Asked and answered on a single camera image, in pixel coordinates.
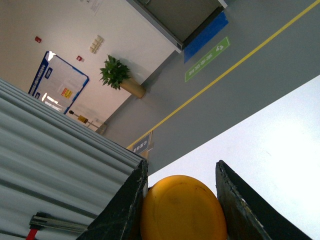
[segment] green leaves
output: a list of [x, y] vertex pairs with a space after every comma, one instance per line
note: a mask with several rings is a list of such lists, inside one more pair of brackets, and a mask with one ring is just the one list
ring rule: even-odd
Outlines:
[[120, 90], [120, 84], [124, 79], [129, 79], [129, 68], [122, 64], [118, 59], [108, 55], [108, 59], [104, 61], [105, 67], [100, 68], [102, 74], [102, 85], [107, 84], [114, 89]]

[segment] green floor sign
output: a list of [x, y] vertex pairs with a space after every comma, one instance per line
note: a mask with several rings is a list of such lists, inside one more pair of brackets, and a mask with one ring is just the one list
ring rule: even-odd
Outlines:
[[204, 57], [202, 57], [195, 65], [193, 65], [186, 73], [184, 81], [188, 82], [194, 75], [201, 71], [208, 63], [215, 59], [227, 47], [230, 46], [228, 37], [226, 36], [214, 48], [212, 48]]

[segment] yellow disc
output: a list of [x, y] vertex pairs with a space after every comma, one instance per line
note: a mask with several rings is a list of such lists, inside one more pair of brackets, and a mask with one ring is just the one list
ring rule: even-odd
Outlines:
[[166, 177], [147, 193], [142, 206], [143, 240], [226, 240], [226, 221], [213, 192], [185, 175]]

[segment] gray floor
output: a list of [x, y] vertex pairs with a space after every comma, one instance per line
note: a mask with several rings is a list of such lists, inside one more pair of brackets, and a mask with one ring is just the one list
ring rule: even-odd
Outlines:
[[[238, 63], [313, 0], [229, 2], [229, 24], [187, 63], [173, 53], [107, 121], [104, 136], [127, 147]], [[153, 131], [152, 174], [320, 74], [320, 4]], [[224, 37], [230, 46], [185, 83], [185, 72]]]

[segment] blue mat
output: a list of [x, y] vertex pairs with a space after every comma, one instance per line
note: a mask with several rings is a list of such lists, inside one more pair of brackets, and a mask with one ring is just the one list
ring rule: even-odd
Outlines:
[[192, 58], [207, 42], [228, 24], [224, 12], [221, 12], [186, 48], [184, 49], [184, 63]]

